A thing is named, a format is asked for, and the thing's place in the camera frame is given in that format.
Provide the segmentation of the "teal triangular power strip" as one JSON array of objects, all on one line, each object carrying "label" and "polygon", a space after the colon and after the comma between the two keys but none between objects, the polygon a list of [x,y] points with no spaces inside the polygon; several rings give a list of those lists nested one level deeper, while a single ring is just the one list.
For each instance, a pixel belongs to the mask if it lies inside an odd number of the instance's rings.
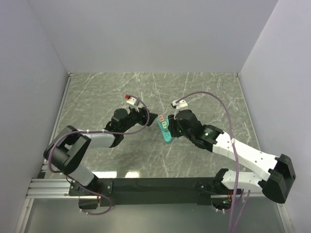
[{"label": "teal triangular power strip", "polygon": [[160,128],[160,131],[161,131],[161,133],[162,133],[162,136],[163,136],[163,138],[164,138],[164,141],[165,141],[167,144],[169,144],[169,143],[172,142],[173,137],[171,136],[171,133],[170,133],[170,131],[168,130],[169,121],[168,121],[167,118],[165,119],[165,122],[166,122],[166,127],[167,127],[167,128],[164,129],[164,128],[163,128],[163,125],[162,125],[162,122],[160,122],[160,120],[157,119],[157,123],[158,123],[158,126],[159,126],[159,128]]}]

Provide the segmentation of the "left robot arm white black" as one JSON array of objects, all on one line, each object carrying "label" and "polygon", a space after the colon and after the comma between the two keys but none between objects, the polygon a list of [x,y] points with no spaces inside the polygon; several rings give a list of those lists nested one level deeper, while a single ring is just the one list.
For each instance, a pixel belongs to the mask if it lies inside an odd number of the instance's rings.
[{"label": "left robot arm white black", "polygon": [[124,139],[123,133],[139,124],[149,127],[158,117],[158,114],[151,113],[145,107],[137,110],[131,108],[130,111],[119,108],[115,110],[111,120],[106,124],[105,131],[109,133],[77,133],[78,129],[68,125],[45,149],[43,156],[49,158],[50,151],[56,141],[64,137],[60,144],[56,146],[51,159],[51,164],[60,170],[61,173],[70,176],[80,183],[80,189],[86,195],[92,195],[101,191],[98,177],[81,164],[88,149],[93,148],[114,148]]}]

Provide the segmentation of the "pink plug adapter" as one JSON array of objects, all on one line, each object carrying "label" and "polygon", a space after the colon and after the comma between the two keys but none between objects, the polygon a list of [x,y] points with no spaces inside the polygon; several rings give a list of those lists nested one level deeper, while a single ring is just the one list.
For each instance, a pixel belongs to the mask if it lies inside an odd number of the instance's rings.
[{"label": "pink plug adapter", "polygon": [[159,119],[160,122],[163,122],[163,121],[165,120],[165,118],[164,118],[163,115],[159,115],[159,116],[158,116],[158,119]]}]

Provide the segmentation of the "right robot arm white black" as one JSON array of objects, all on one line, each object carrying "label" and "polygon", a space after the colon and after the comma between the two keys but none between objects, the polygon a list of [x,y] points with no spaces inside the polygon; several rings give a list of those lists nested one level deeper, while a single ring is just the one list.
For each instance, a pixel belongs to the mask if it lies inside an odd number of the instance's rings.
[{"label": "right robot arm white black", "polygon": [[191,110],[168,116],[172,137],[185,137],[196,147],[237,161],[249,172],[224,168],[215,176],[213,188],[223,194],[234,188],[262,192],[273,202],[284,204],[296,179],[289,156],[264,153],[244,144],[213,125],[203,125]]}]

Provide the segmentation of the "green plug adapter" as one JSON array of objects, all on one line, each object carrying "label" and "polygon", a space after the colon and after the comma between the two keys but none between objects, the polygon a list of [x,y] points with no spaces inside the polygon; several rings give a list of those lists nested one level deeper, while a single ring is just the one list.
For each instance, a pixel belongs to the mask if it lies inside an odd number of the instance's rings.
[{"label": "green plug adapter", "polygon": [[162,125],[163,129],[167,128],[167,122],[166,121],[161,122],[161,125]]}]

